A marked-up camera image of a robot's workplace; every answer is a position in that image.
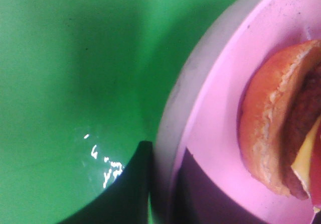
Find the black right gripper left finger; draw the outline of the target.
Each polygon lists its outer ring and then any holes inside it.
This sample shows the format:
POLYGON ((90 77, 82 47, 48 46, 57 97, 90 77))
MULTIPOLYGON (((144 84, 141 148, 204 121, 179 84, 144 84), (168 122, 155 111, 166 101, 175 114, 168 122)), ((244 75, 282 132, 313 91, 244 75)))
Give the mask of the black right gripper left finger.
POLYGON ((148 223, 153 145, 141 141, 120 176, 88 205, 60 223, 148 223))

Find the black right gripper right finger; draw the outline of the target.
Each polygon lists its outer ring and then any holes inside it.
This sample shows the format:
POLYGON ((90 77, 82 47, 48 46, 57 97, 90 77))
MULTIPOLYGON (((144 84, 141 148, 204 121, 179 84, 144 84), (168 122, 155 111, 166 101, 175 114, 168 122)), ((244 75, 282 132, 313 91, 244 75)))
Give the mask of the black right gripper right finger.
POLYGON ((264 223, 228 197, 205 174, 189 150, 178 173, 173 223, 264 223))

